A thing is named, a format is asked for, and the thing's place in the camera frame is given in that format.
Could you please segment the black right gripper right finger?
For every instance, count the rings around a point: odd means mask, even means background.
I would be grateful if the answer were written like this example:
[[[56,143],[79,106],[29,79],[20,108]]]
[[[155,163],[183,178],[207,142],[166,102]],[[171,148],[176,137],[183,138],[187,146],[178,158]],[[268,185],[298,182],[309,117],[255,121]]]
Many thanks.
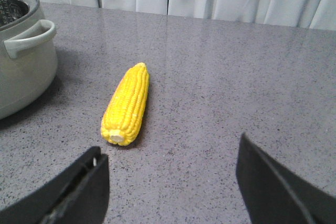
[[[252,223],[335,223],[335,197],[278,163],[246,134],[236,178]]]

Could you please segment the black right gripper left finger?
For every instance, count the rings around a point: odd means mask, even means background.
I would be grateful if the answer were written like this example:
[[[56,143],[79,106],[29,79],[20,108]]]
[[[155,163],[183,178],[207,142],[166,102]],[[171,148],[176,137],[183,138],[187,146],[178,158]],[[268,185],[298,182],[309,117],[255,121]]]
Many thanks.
[[[2,210],[1,223],[103,223],[108,204],[109,160],[94,146],[43,187]]]

